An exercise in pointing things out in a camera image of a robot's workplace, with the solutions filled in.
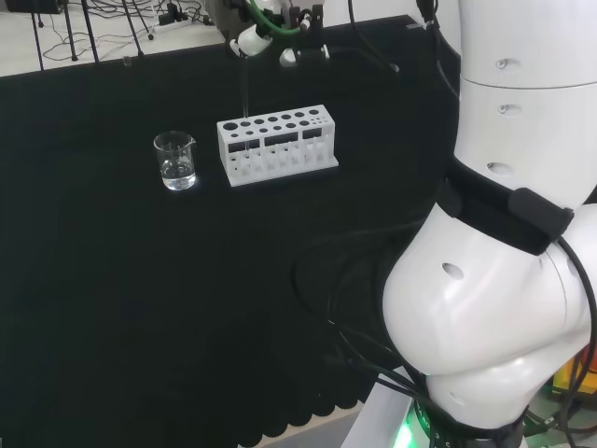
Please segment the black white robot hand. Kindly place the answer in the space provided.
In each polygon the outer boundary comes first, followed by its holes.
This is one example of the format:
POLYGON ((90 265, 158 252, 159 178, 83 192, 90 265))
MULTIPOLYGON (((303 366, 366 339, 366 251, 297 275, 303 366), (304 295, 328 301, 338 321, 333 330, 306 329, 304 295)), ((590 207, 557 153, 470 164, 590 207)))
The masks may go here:
POLYGON ((323 1, 225 1, 228 23, 218 27, 232 52, 255 58, 277 46, 282 67, 330 60, 323 37, 323 1))

